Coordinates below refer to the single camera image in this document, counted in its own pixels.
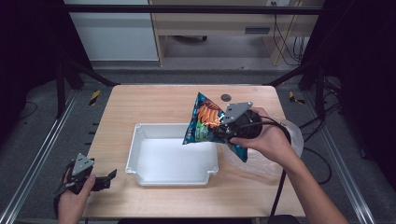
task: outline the human arm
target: human arm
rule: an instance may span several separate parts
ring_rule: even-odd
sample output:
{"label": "human arm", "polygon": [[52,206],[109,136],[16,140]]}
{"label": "human arm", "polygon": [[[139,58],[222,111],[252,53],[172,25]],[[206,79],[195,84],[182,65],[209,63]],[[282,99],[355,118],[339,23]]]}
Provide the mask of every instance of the human arm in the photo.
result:
{"label": "human arm", "polygon": [[95,175],[90,175],[84,183],[79,194],[70,190],[61,195],[58,204],[58,223],[59,224],[76,224],[82,217],[91,189],[95,184]]}
{"label": "human arm", "polygon": [[[268,117],[262,108],[252,107],[251,110],[260,116]],[[347,223],[303,161],[294,152],[285,134],[279,128],[264,125],[258,137],[254,139],[235,137],[231,139],[231,142],[242,147],[256,149],[263,156],[279,163],[285,169],[309,223]]]}

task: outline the tabletop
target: tabletop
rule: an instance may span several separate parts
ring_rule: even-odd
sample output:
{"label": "tabletop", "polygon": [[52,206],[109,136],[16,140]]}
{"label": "tabletop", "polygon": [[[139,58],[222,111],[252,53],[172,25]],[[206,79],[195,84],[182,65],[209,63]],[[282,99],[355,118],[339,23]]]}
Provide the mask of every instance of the tabletop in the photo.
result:
{"label": "tabletop", "polygon": [[[223,110],[229,103],[253,102],[270,116],[285,118],[275,88],[250,85],[119,85],[114,87],[88,157],[93,172],[118,169],[110,189],[93,192],[84,217],[268,217],[279,175],[244,172],[218,151],[219,171],[204,186],[143,187],[125,172],[136,123],[189,123],[198,92]],[[229,94],[230,102],[220,99]],[[277,214],[304,217],[286,178]]]}

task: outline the human hand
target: human hand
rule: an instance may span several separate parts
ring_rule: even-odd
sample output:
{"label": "human hand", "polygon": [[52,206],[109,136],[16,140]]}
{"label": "human hand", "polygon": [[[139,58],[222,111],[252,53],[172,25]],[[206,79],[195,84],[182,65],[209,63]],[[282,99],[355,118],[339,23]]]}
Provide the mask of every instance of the human hand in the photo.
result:
{"label": "human hand", "polygon": [[[258,113],[261,117],[269,117],[263,108],[251,107],[250,109]],[[277,162],[281,166],[287,164],[290,157],[297,156],[285,134],[274,125],[263,125],[262,132],[256,138],[246,139],[234,137],[230,142],[241,147],[256,149],[267,159]]]}
{"label": "human hand", "polygon": [[59,224],[76,224],[82,217],[91,189],[95,184],[95,175],[90,175],[84,183],[79,194],[75,194],[70,190],[65,191],[61,195],[58,204],[58,223]]}

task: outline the snack bag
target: snack bag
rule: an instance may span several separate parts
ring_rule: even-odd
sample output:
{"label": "snack bag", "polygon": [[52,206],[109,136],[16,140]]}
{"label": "snack bag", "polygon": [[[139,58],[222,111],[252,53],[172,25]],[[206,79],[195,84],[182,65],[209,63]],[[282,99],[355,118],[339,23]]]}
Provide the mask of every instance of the snack bag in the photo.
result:
{"label": "snack bag", "polygon": [[234,145],[228,139],[217,135],[217,130],[224,117],[221,108],[198,92],[192,110],[191,122],[186,131],[183,145],[188,143],[215,142],[227,144],[230,150],[235,153],[243,162],[248,160],[248,149]]}

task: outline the forearm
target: forearm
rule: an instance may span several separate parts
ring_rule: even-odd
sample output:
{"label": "forearm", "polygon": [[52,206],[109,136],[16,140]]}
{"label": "forearm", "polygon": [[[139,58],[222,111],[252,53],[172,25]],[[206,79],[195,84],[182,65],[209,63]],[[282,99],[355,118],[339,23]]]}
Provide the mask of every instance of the forearm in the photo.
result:
{"label": "forearm", "polygon": [[298,158],[284,166],[309,223],[347,223],[316,179]]}

